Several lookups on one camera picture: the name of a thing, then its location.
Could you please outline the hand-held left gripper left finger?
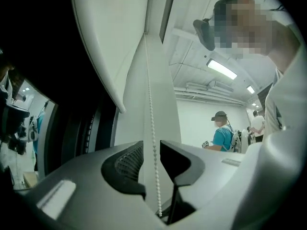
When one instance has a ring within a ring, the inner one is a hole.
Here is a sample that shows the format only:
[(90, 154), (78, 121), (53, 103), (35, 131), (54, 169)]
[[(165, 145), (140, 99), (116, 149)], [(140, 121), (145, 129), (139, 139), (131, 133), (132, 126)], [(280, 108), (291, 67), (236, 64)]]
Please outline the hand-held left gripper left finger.
[(71, 159), (25, 196), (39, 224), (52, 230), (162, 230), (138, 182), (143, 142), (126, 143)]

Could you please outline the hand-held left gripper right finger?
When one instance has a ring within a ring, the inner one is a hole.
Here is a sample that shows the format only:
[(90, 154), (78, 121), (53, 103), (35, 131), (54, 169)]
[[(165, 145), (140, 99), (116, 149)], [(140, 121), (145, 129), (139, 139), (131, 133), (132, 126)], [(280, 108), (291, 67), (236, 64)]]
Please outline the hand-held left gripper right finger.
[(235, 174), (244, 153), (200, 149), (161, 140), (160, 161), (173, 182), (167, 225), (183, 220), (209, 203)]

